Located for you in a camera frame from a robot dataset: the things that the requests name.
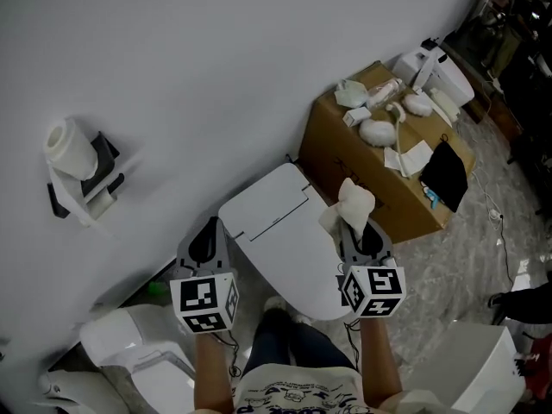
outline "cardboard box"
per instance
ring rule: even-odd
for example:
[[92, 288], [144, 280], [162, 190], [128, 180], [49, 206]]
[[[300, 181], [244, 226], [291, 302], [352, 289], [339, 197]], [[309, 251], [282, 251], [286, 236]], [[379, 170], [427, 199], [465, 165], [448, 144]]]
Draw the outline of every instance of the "cardboard box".
[[[393, 74], [376, 62], [351, 79], [362, 82], [367, 89], [386, 82]], [[337, 105], [334, 91], [328, 91], [314, 103], [299, 151], [299, 164], [305, 174], [333, 202], [345, 178], [371, 191], [376, 197], [376, 210], [371, 218], [391, 237], [394, 243], [407, 241], [444, 229], [452, 211], [439, 203], [435, 210], [423, 194], [420, 172], [411, 179], [403, 178], [396, 170], [384, 167], [383, 148], [366, 144], [358, 133], [358, 126], [348, 128], [343, 122], [346, 108]], [[398, 101], [410, 88], [396, 96]], [[374, 120], [393, 122], [385, 110], [372, 113]], [[402, 152], [407, 152], [421, 140], [432, 149], [448, 137], [448, 144], [462, 159], [466, 174], [475, 166], [475, 156], [466, 143], [435, 112], [421, 118], [407, 114], [400, 127]]]

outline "toilet paper holder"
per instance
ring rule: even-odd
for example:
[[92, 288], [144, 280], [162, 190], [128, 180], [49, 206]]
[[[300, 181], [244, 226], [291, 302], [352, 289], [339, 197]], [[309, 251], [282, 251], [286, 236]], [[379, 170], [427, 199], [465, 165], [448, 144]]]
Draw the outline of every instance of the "toilet paper holder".
[[[111, 172], [113, 172], [113, 169], [115, 168], [115, 158], [120, 155], [116, 147], [110, 143], [102, 132], [98, 132], [96, 138], [91, 141], [91, 145], [97, 152], [97, 170], [92, 178], [81, 181], [80, 183], [83, 196], [85, 198], [86, 195], [93, 191], [94, 188], [96, 188]], [[112, 193], [122, 184], [123, 181], [124, 175], [119, 173], [119, 176], [107, 186], [108, 192]], [[65, 219], [69, 216], [69, 210], [58, 202], [53, 184], [48, 183], [47, 188], [53, 214], [56, 217]]]

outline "white lid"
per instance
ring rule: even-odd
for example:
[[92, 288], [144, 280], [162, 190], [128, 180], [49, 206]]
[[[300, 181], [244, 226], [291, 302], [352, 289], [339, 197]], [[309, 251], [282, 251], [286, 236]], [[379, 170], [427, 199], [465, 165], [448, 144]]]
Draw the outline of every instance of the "white lid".
[[326, 204], [312, 186], [308, 200], [276, 225], [250, 241], [235, 239], [268, 283], [300, 313], [316, 320], [345, 316], [336, 275], [341, 260], [318, 222]]
[[132, 373], [132, 381], [159, 414], [194, 411], [193, 380], [170, 361], [160, 361]]
[[245, 233], [252, 241], [303, 204], [308, 185], [299, 169], [284, 164], [230, 199], [218, 215], [230, 236]]

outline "person's arm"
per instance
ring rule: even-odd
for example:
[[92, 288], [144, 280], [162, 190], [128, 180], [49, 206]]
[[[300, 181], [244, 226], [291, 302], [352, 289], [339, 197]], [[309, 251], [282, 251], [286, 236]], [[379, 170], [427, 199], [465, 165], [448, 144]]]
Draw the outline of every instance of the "person's arm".
[[403, 391], [384, 319], [361, 319], [361, 342], [364, 402], [378, 408]]
[[234, 411], [224, 346], [211, 335], [196, 335], [196, 410]]

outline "white cloth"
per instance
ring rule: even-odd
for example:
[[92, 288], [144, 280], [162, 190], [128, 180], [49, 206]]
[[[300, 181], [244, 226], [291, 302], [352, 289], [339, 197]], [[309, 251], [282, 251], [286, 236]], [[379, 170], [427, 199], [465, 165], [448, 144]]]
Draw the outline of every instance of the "white cloth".
[[343, 181], [337, 195], [339, 202], [326, 209], [318, 219], [322, 227], [339, 244], [339, 220], [343, 218], [351, 226], [357, 239], [362, 238], [364, 228], [372, 213], [376, 198], [368, 190], [355, 185], [351, 178]]
[[[235, 389], [237, 414], [453, 414], [431, 392], [401, 392], [376, 410], [364, 403], [362, 378], [344, 368], [302, 368], [266, 364], [241, 378]], [[198, 410], [195, 414], [214, 411]]]
[[390, 169], [399, 170], [405, 178], [412, 176], [414, 173], [420, 172], [430, 162], [433, 150], [428, 146], [428, 143], [421, 140], [416, 146], [402, 155], [402, 161], [405, 165], [405, 171], [401, 170], [401, 165], [398, 160], [398, 153], [392, 148], [386, 147], [383, 149], [384, 166]]

